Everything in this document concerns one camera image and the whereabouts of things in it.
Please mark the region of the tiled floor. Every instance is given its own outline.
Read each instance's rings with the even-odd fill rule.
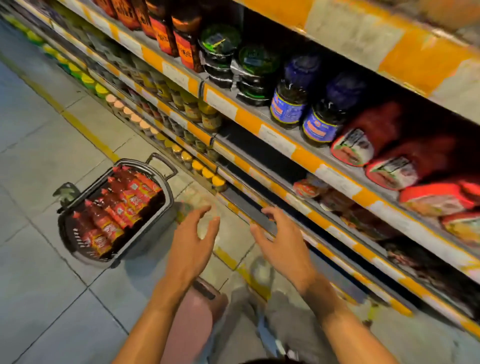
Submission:
[[[145,160],[155,151],[2,23],[0,49],[121,158]],[[67,181],[82,190],[112,163],[2,63],[0,110],[0,363],[109,363],[163,275],[176,223],[116,269],[72,258],[58,235],[52,193]],[[179,172],[170,186],[183,213],[213,205],[199,233],[220,216],[217,251],[244,269],[260,256],[247,224],[191,177]],[[227,294],[241,280],[216,255],[202,277]],[[282,277],[274,287],[304,304]],[[368,301],[351,308],[367,318]],[[372,332],[401,363],[469,364],[480,356],[476,340],[423,313],[406,318],[381,308]]]

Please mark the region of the blue label jar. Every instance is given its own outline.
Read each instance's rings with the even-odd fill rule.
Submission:
[[[320,119],[313,109],[310,110],[303,121],[303,132],[305,135],[318,143],[330,143],[342,127],[341,124],[327,123]]]
[[[270,111],[275,119],[284,124],[299,122],[305,104],[291,104],[282,99],[275,90]]]

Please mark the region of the left hand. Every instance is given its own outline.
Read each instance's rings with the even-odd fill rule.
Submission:
[[[173,235],[165,278],[185,290],[203,272],[212,255],[215,237],[220,227],[220,217],[217,216],[210,221],[203,239],[197,234],[198,221],[211,208],[204,206],[190,212]]]

